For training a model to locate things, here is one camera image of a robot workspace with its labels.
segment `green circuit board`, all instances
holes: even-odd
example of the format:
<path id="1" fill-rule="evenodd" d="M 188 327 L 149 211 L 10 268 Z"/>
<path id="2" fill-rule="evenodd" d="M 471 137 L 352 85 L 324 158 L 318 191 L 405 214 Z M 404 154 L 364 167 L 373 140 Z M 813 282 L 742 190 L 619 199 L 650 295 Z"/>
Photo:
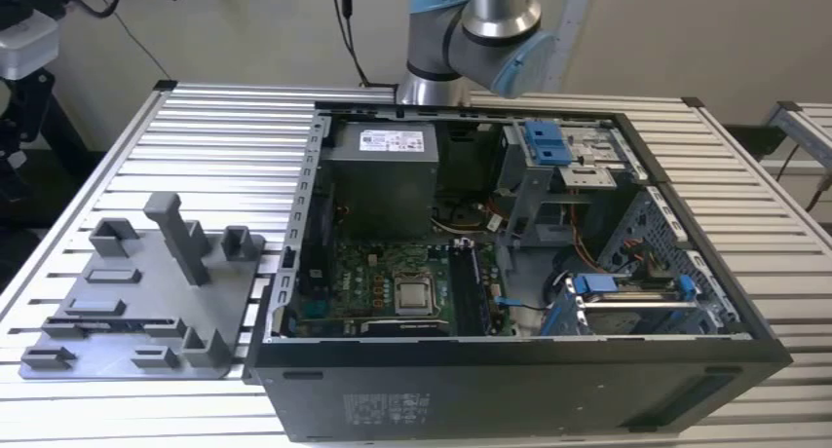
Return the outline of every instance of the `green circuit board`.
<path id="1" fill-rule="evenodd" d="M 449 268 L 449 246 L 421 243 L 340 244 L 328 300 L 301 301 L 300 335 L 350 336 L 361 323 L 380 319 L 437 319 L 456 330 L 455 291 Z M 477 250 L 480 275 L 487 290 L 503 278 L 491 244 Z M 420 278 L 431 283 L 431 312 L 417 316 L 397 314 L 396 283 Z"/>

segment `open computer tower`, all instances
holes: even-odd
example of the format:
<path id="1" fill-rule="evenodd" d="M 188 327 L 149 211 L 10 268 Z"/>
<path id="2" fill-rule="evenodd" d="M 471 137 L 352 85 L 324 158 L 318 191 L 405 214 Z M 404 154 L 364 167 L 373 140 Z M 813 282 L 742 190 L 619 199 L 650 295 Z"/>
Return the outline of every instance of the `open computer tower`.
<path id="1" fill-rule="evenodd" d="M 248 356 L 294 441 L 682 431 L 791 362 L 623 114 L 320 102 Z"/>

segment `power supply label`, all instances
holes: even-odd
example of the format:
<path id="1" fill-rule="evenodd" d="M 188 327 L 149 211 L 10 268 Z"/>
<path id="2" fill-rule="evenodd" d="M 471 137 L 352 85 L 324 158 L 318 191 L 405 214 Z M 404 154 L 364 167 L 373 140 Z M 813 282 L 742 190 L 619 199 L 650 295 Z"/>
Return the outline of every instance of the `power supply label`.
<path id="1" fill-rule="evenodd" d="M 348 424 L 421 425 L 428 420 L 431 393 L 356 393 L 344 395 Z"/>
<path id="2" fill-rule="evenodd" d="M 421 131 L 365 130 L 360 151 L 424 153 L 425 137 Z"/>

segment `aluminum extrusion table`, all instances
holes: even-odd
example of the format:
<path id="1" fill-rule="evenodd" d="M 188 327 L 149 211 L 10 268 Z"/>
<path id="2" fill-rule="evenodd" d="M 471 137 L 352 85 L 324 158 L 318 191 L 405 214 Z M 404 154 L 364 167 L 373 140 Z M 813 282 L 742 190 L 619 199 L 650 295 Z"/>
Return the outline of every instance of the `aluminum extrusion table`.
<path id="1" fill-rule="evenodd" d="M 780 101 L 767 123 L 795 138 L 821 164 L 832 169 L 832 104 Z"/>
<path id="2" fill-rule="evenodd" d="M 240 380 L 242 363 L 218 381 L 43 382 L 25 381 L 18 372 L 25 348 L 90 257 L 89 230 L 105 216 L 151 228 L 142 207 L 157 190 L 179 192 L 185 218 L 200 219 L 206 230 L 244 224 L 268 238 L 236 351 L 242 362 L 258 296 L 277 268 L 317 100 L 385 102 L 392 93 L 193 84 L 153 92 L 0 295 L 0 441 L 85 448 L 289 445 L 264 389 Z M 397 446 L 832 446 L 832 240 L 708 110 L 682 99 L 557 94 L 504 100 L 477 93 L 473 105 L 627 114 L 795 364 L 679 437 Z"/>

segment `motherboard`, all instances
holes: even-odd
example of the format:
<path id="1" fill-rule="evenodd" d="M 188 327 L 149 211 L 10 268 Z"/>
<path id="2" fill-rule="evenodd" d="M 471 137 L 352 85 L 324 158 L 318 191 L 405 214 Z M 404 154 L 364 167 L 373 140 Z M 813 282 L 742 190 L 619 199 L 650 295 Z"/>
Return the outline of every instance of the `motherboard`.
<path id="1" fill-rule="evenodd" d="M 330 272 L 326 293 L 301 298 L 298 336 L 512 332 L 492 244 L 341 243 Z"/>

